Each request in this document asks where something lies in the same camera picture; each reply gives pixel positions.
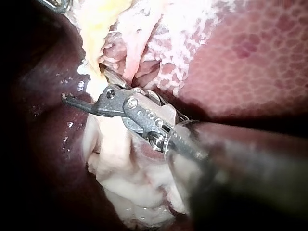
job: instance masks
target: metal jaw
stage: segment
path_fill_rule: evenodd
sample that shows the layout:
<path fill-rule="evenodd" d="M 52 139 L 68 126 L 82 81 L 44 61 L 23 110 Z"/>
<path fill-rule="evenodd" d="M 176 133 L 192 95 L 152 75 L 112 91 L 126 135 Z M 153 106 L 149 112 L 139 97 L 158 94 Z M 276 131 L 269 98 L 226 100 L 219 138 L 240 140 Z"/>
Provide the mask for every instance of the metal jaw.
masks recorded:
<path fill-rule="evenodd" d="M 62 100 L 97 116 L 122 117 L 128 130 L 147 140 L 153 150 L 162 153 L 173 126 L 188 120 L 161 96 L 140 87 L 125 89 L 111 84 L 94 104 L 65 94 L 62 94 Z"/>

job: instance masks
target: yellow fat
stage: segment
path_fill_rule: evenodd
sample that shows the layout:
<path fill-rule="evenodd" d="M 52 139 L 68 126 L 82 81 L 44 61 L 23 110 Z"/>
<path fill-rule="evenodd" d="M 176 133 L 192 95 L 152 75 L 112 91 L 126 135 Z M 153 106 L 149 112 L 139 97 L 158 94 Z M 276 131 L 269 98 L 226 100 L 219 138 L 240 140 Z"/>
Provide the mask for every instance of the yellow fat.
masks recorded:
<path fill-rule="evenodd" d="M 85 59 L 92 72 L 103 77 L 100 72 L 98 58 L 105 38 L 119 15 L 131 6 L 132 0 L 86 0 L 80 12 L 80 35 L 83 39 Z"/>

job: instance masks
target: screw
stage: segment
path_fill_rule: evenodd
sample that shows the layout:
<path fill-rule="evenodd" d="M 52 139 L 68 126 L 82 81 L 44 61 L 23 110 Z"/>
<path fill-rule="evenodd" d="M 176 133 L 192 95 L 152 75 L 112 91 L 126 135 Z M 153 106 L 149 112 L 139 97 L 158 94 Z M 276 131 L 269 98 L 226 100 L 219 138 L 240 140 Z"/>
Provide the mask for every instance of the screw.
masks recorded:
<path fill-rule="evenodd" d="M 113 90 L 113 89 L 109 89 L 108 91 L 107 91 L 107 94 L 106 94 L 106 97 L 107 97 L 107 99 L 113 99 L 114 97 L 115 97 L 115 91 Z"/>
<path fill-rule="evenodd" d="M 135 99 L 135 98 L 130 98 L 127 102 L 127 106 L 130 108 L 130 109 L 135 109 L 138 105 L 138 100 Z"/>

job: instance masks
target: laparoscopic clip applier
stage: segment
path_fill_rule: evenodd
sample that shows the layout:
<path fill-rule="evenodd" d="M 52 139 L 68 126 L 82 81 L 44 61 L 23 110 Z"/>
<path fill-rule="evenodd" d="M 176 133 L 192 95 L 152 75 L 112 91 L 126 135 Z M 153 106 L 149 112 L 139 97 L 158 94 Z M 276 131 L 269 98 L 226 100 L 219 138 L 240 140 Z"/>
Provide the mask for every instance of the laparoscopic clip applier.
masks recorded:
<path fill-rule="evenodd" d="M 192 218 L 203 219 L 221 191 L 262 201 L 308 220 L 308 141 L 190 120 L 153 91 L 128 86 L 106 67 L 109 86 L 94 104 L 62 101 L 126 128 L 163 153 Z"/>

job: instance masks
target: metal clip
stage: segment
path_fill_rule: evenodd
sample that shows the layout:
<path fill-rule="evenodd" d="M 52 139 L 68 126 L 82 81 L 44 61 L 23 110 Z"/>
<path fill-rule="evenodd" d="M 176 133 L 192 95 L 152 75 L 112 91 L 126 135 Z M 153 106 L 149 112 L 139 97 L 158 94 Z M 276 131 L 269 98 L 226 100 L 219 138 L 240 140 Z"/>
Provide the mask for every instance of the metal clip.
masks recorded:
<path fill-rule="evenodd" d="M 46 6 L 48 9 L 55 13 L 64 14 L 68 12 L 72 6 L 71 0 L 37 0 L 42 5 Z"/>

